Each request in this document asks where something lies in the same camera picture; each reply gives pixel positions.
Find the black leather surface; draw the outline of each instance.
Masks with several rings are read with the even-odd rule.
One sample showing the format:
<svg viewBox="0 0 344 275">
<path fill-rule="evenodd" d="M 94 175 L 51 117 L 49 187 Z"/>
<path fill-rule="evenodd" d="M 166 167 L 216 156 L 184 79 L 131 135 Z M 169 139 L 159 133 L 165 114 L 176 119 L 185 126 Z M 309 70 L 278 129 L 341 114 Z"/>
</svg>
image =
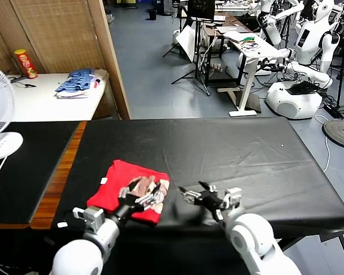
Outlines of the black leather surface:
<svg viewBox="0 0 344 275">
<path fill-rule="evenodd" d="M 281 117 L 90 121 L 53 227 L 66 220 L 61 230 L 81 230 L 70 210 L 85 207 L 114 159 L 167 172 L 171 186 L 160 223 L 129 223 L 102 274 L 247 274 L 222 230 L 182 201 L 177 186 L 198 180 L 241 187 L 243 205 L 268 219 L 276 238 L 344 230 L 344 204 Z"/>
<path fill-rule="evenodd" d="M 281 117 L 90 121 L 53 225 L 67 210 L 85 206 L 115 159 L 170 175 L 156 230 L 219 230 L 191 225 L 200 210 L 182 201 L 177 186 L 197 190 L 198 180 L 222 190 L 241 187 L 243 205 L 268 219 L 277 238 L 344 230 L 344 204 Z"/>
<path fill-rule="evenodd" d="M 29 223 L 78 122 L 11 123 L 24 137 L 0 171 L 0 223 Z"/>
</svg>

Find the gray floor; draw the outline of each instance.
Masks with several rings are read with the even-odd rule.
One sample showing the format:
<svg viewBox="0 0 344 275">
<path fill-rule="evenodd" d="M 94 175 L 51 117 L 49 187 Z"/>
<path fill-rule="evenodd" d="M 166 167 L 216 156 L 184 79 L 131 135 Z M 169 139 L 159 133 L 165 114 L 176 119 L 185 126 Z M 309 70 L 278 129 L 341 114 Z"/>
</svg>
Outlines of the gray floor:
<svg viewBox="0 0 344 275">
<path fill-rule="evenodd" d="M 162 58 L 170 48 L 178 20 L 172 22 L 170 17 L 158 15 L 156 21 L 148 21 L 148 8 L 148 5 L 139 5 L 136 10 L 112 8 L 115 20 L 110 28 L 132 118 L 229 117 L 228 112 L 234 107 L 227 94 L 218 94 L 211 89 L 212 96 L 206 97 L 195 80 L 182 80 L 171 85 L 173 80 L 192 70 L 193 65 L 175 54 Z M 231 64 L 232 69 L 236 58 L 236 53 L 227 52 L 222 59 Z M 338 82 L 334 80 L 328 93 L 336 95 L 337 88 Z M 266 89 L 257 94 L 264 97 Z M 275 116 L 263 102 L 261 107 L 263 112 L 258 116 Z M 330 119 L 323 110 L 318 114 Z M 325 167 L 327 150 L 320 124 L 314 119 L 290 123 L 319 165 Z M 331 158 L 326 176 L 344 201 L 344 149 L 330 141 L 329 147 Z M 344 254 L 337 239 L 321 243 L 318 237 L 306 237 L 286 254 L 296 262 L 302 274 L 344 274 Z"/>
</svg>

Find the white robot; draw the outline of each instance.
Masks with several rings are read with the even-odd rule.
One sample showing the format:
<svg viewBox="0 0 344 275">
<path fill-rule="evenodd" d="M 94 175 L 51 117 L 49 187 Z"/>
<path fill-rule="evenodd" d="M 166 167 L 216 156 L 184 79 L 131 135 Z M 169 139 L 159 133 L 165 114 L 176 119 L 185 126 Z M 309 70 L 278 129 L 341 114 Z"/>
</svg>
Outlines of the white robot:
<svg viewBox="0 0 344 275">
<path fill-rule="evenodd" d="M 280 21 L 293 14 L 296 14 L 296 19 L 298 20 L 300 12 L 304 9 L 303 1 L 298 2 L 298 0 L 288 0 L 288 2 L 291 4 L 291 8 L 283 10 L 277 15 L 272 15 L 272 6 L 275 1 L 276 0 L 260 0 L 260 4 L 249 12 L 249 14 L 252 14 L 258 8 L 261 9 L 261 12 L 257 15 L 257 21 L 260 24 L 260 27 L 257 29 L 262 30 L 265 40 L 272 46 L 279 45 L 282 41 L 282 37 L 280 36 L 280 32 L 276 26 L 277 21 Z M 242 58 L 243 54 L 241 53 L 237 61 L 238 68 L 241 66 Z M 276 64 L 276 60 L 271 60 L 270 63 Z M 256 72 L 257 76 L 269 74 L 271 74 L 270 70 L 258 70 Z"/>
<path fill-rule="evenodd" d="M 326 89 L 333 80 L 327 70 L 333 59 L 335 48 L 339 44 L 340 36 L 332 30 L 338 22 L 329 24 L 329 15 L 333 9 L 334 0 L 315 0 L 312 9 L 315 13 L 314 21 L 305 21 L 303 25 L 297 23 L 296 31 L 299 33 L 294 50 L 287 50 L 283 57 L 290 57 L 295 52 L 295 61 L 286 65 L 285 73 L 296 78 L 296 81 L 274 83 L 267 94 L 265 102 L 277 114 L 289 119 L 306 119 L 313 117 L 319 108 L 322 98 L 315 89 L 307 89 L 301 93 L 293 93 L 295 85 L 308 81 L 316 88 Z M 322 49 L 320 70 L 310 67 L 311 60 Z"/>
<path fill-rule="evenodd" d="M 294 262 L 283 254 L 269 222 L 256 214 L 244 214 L 240 206 L 241 189 L 226 190 L 224 199 L 220 199 L 215 186 L 201 185 L 205 189 L 203 192 L 180 187 L 184 200 L 211 212 L 241 254 L 250 274 L 301 274 Z M 132 213 L 155 203 L 158 192 L 153 193 L 136 200 L 135 196 L 125 194 L 123 203 L 120 201 L 119 208 L 109 218 L 104 218 L 103 210 L 96 207 L 74 209 L 75 217 L 86 220 L 90 231 L 84 234 L 84 239 L 72 241 L 57 252 L 50 275 L 100 275 L 120 233 L 119 227 Z M 223 218 L 223 210 L 229 212 L 226 218 Z"/>
</svg>

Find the red can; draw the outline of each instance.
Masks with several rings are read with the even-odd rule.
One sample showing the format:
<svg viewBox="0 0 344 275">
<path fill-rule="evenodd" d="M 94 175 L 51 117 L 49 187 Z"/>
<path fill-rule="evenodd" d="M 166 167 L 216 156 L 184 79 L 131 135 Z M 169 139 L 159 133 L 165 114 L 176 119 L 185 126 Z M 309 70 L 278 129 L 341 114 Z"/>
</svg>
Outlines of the red can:
<svg viewBox="0 0 344 275">
<path fill-rule="evenodd" d="M 22 64 L 23 69 L 25 70 L 28 78 L 36 78 L 38 76 L 37 72 L 34 70 L 33 64 L 30 62 L 30 58 L 27 52 L 24 49 L 19 49 L 14 52 L 20 63 Z"/>
</svg>

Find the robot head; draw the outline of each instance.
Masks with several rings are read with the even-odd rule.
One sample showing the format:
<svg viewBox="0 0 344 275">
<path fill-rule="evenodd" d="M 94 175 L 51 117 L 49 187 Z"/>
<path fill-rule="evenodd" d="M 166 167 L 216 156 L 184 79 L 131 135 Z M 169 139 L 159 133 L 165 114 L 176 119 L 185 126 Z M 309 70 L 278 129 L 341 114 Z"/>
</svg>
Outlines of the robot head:
<svg viewBox="0 0 344 275">
<path fill-rule="evenodd" d="M 333 9 L 334 0 L 314 0 L 312 5 L 312 12 L 315 18 L 315 22 L 318 22 L 324 18 L 329 21 L 329 15 Z"/>
</svg>

